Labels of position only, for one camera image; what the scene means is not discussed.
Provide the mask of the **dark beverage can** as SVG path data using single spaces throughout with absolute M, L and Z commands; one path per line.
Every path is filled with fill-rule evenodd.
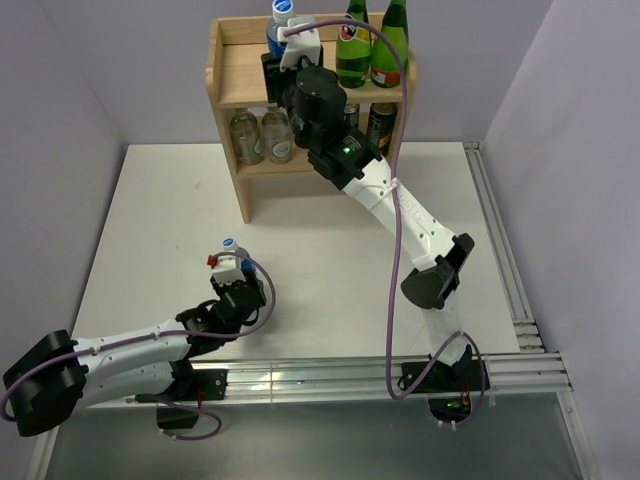
M 358 127 L 360 122 L 360 104 L 347 103 L 344 108 L 344 120 L 351 127 Z
M 369 110 L 366 137 L 384 156 L 390 149 L 396 116 L 395 103 L 373 103 Z

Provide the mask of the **water bottle blue label front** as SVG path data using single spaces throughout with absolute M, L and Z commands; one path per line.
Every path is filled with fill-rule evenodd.
M 218 282 L 242 281 L 245 273 L 256 272 L 248 251 L 240 247 L 233 237 L 225 238 L 222 241 L 222 248 L 225 255 L 218 257 L 216 270 Z

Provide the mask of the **water bottle blue label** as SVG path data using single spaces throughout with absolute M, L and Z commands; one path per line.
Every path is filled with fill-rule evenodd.
M 218 257 L 216 270 L 218 282 L 242 281 L 245 273 L 256 272 L 248 251 L 240 247 L 233 237 L 225 238 L 222 241 L 222 248 L 225 255 Z
M 281 58 L 286 44 L 278 40 L 278 29 L 288 26 L 288 20 L 295 17 L 292 0 L 273 0 L 272 15 L 266 27 L 266 40 L 269 52 L 276 58 Z

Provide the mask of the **green glass bottle front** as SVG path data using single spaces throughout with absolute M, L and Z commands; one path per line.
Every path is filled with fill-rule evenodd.
M 343 24 L 336 43 L 335 66 L 339 83 L 355 89 L 366 83 L 371 64 L 371 35 L 368 29 Z

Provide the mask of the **green glass bottle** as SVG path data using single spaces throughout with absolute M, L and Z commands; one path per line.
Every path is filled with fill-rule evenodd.
M 366 83 L 371 64 L 371 35 L 368 29 L 343 24 L 336 43 L 335 66 L 339 83 L 355 89 Z
M 400 83 L 400 71 L 405 67 L 409 53 L 409 26 L 405 0 L 392 0 L 383 16 L 381 33 L 394 47 L 397 62 L 387 44 L 376 38 L 371 59 L 371 78 L 381 88 L 392 88 Z

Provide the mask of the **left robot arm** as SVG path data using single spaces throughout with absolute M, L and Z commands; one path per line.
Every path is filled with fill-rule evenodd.
M 1 417 L 23 437 L 47 432 L 82 408 L 126 396 L 187 397 L 195 386 L 194 357 L 261 327 L 275 288 L 244 271 L 216 284 L 216 298 L 153 327 L 111 337 L 74 339 L 66 330 L 41 338 L 3 375 Z

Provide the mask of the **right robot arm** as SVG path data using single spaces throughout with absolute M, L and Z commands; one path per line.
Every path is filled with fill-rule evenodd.
M 309 163 L 338 190 L 360 203 L 394 234 L 413 269 L 394 289 L 425 314 L 433 341 L 445 349 L 433 365 L 435 383 L 452 390 L 468 374 L 471 349 L 453 334 L 461 325 L 453 293 L 475 243 L 439 223 L 392 174 L 381 151 L 344 118 L 346 92 L 335 72 L 301 56 L 290 68 L 261 56 L 269 102 L 284 108 L 295 143 Z

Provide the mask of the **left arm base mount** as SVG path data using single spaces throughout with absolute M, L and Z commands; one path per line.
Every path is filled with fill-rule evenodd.
M 164 435 L 175 436 L 183 441 L 210 438 L 222 429 L 222 420 L 214 412 L 204 409 L 208 401 L 221 401 L 225 397 L 228 371 L 226 369 L 195 370 L 186 380 L 178 382 L 178 387 L 167 393 L 157 394 L 157 402 L 152 394 L 138 394 L 135 402 L 156 404 L 156 424 Z M 187 435 L 199 420 L 212 420 L 214 430 L 207 434 Z

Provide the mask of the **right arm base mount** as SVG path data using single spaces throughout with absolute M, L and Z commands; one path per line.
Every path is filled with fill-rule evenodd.
M 455 431 L 461 423 L 474 413 L 472 396 L 479 400 L 491 387 L 485 362 L 482 360 L 461 360 L 453 366 L 436 362 L 429 373 L 418 380 L 419 374 L 427 366 L 426 362 L 404 362 L 397 386 L 412 394 L 426 394 L 430 414 L 440 427 Z

